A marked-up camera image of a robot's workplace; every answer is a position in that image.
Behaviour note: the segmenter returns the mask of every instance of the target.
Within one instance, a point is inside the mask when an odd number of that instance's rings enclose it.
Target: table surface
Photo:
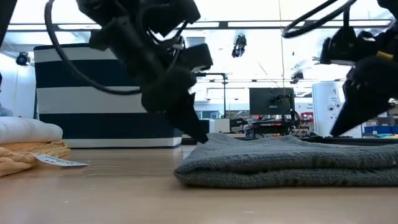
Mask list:
[[[75,149],[88,167],[0,178],[1,223],[398,223],[394,188],[186,189],[173,170],[191,151]]]

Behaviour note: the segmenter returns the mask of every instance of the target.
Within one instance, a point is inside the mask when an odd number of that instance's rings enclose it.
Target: person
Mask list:
[[[2,82],[2,76],[0,74],[0,94],[1,94],[1,82]],[[11,110],[4,108],[0,102],[0,117],[3,117],[3,116],[14,116],[14,115]]]

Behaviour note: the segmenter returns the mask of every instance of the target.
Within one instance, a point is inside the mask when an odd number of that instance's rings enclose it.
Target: paper tag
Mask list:
[[[48,155],[36,155],[33,154],[38,160],[48,163],[48,164],[53,164],[57,166],[63,166],[63,167],[72,167],[72,166],[88,166],[89,164],[83,164],[80,162],[73,162],[73,161],[67,161],[65,159],[58,159],[56,157],[48,156]]]

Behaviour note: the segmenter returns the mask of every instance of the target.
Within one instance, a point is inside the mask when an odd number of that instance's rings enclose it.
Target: striped wall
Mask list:
[[[65,53],[88,77],[118,89],[139,87],[110,50],[88,44],[63,45]],[[34,49],[39,119],[59,125],[70,147],[168,148],[181,143],[181,132],[161,114],[149,114],[141,95],[116,96],[100,92],[76,79],[53,46]]]

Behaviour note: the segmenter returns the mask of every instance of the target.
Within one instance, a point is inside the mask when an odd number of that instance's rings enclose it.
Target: computer monitor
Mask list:
[[[250,88],[249,98],[250,114],[290,115],[294,110],[293,88]]]

